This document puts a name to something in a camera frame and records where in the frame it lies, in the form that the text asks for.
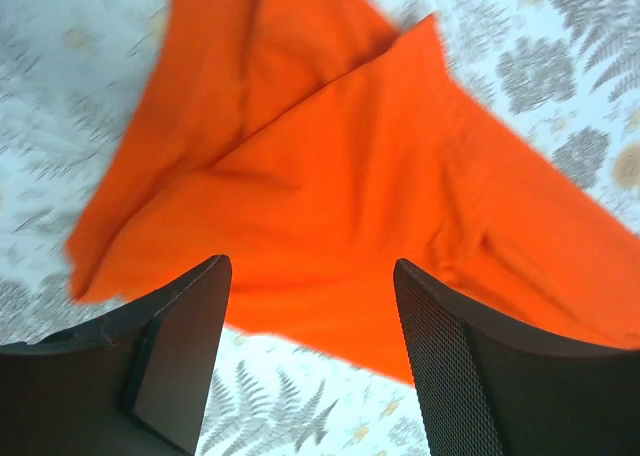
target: orange shirt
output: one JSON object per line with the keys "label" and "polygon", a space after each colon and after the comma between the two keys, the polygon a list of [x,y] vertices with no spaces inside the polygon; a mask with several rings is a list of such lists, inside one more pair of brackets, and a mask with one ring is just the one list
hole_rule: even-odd
{"label": "orange shirt", "polygon": [[411,381],[405,257],[569,337],[640,346],[640,246],[447,76],[433,18],[364,0],[172,0],[165,48],[68,242],[80,302],[214,254],[227,322]]}

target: gray fern pattern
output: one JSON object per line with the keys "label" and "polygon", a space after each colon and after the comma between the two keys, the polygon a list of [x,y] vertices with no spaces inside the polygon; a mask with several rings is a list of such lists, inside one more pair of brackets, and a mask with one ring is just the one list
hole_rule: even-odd
{"label": "gray fern pattern", "polygon": [[[167,4],[47,1],[0,7],[0,344],[35,342],[121,304],[70,303],[62,244],[146,84],[161,44],[151,17]],[[640,138],[639,0],[371,1],[402,29],[438,10],[466,89],[640,234],[637,187],[610,176]],[[412,388],[261,338],[225,329],[199,454],[428,455]]]}
{"label": "gray fern pattern", "polygon": [[521,37],[512,51],[500,56],[496,73],[514,114],[548,101],[567,101],[576,94],[574,63],[562,40]]}
{"label": "gray fern pattern", "polygon": [[586,58],[584,72],[598,71],[592,91],[612,83],[609,101],[640,88],[640,0],[551,0]]}
{"label": "gray fern pattern", "polygon": [[569,140],[553,152],[551,161],[579,188],[590,189],[597,182],[597,172],[604,163],[609,135],[585,128],[569,136]]}
{"label": "gray fern pattern", "polygon": [[[214,375],[210,396],[211,410],[203,424],[204,443],[200,453],[212,449],[223,456],[232,456],[250,447],[247,456],[261,456],[283,446],[291,445],[296,454],[313,438],[320,444],[327,432],[325,424],[337,400],[318,412],[325,382],[315,394],[304,401],[301,389],[282,369],[278,370],[279,393],[275,401],[262,383],[241,361],[236,369],[238,404],[218,374]],[[233,436],[224,451],[220,447]]]}
{"label": "gray fern pattern", "polygon": [[495,83],[488,76],[472,74],[462,79],[467,90],[477,101],[487,108],[491,108],[494,105],[496,100]]}

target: orange fabric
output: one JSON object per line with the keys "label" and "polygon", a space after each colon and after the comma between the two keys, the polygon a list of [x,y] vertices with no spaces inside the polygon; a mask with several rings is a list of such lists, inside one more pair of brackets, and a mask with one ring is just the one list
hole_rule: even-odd
{"label": "orange fabric", "polygon": [[640,247],[447,77],[433,18],[364,0],[173,0],[124,143],[68,242],[82,302],[213,254],[227,322],[407,382],[405,257],[549,331],[640,342]]}

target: orange cloth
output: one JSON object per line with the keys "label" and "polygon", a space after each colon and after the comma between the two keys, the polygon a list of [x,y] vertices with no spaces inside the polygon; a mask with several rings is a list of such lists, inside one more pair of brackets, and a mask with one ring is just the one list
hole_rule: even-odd
{"label": "orange cloth", "polygon": [[405,257],[522,321],[640,345],[640,246],[447,77],[433,18],[364,0],[173,0],[166,46],[68,242],[82,302],[213,254],[227,322],[407,382]]}

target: patterned tablecloth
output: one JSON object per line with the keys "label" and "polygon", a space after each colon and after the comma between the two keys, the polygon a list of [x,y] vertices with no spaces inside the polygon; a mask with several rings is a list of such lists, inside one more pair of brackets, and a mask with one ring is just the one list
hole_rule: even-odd
{"label": "patterned tablecloth", "polygon": [[[0,0],[0,343],[119,304],[69,304],[61,245],[153,69],[167,1]],[[640,231],[640,0],[371,1],[406,30],[438,11],[461,84]],[[199,452],[428,449],[412,388],[226,328]]]}

